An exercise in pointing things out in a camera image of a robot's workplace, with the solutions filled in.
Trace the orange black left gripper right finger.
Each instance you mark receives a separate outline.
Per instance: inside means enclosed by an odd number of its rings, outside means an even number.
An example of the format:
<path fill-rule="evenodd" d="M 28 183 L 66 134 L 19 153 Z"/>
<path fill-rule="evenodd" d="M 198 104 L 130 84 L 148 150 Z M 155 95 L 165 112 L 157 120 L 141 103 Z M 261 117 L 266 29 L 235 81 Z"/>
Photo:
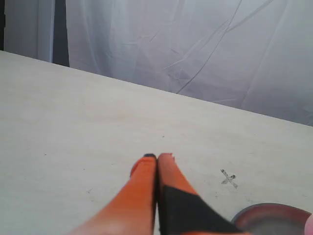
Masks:
<path fill-rule="evenodd" d="M 158 213 L 162 235 L 247 235 L 215 212 L 187 181 L 175 158 L 162 153 L 157 160 Z"/>

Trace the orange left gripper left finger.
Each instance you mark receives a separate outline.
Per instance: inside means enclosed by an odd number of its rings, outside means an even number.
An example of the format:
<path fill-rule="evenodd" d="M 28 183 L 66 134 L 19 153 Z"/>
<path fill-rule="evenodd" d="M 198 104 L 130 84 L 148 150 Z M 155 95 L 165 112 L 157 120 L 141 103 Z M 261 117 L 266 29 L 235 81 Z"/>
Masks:
<path fill-rule="evenodd" d="M 70 235 L 152 235 L 156 213 L 157 158 L 145 154 L 121 191 Z"/>

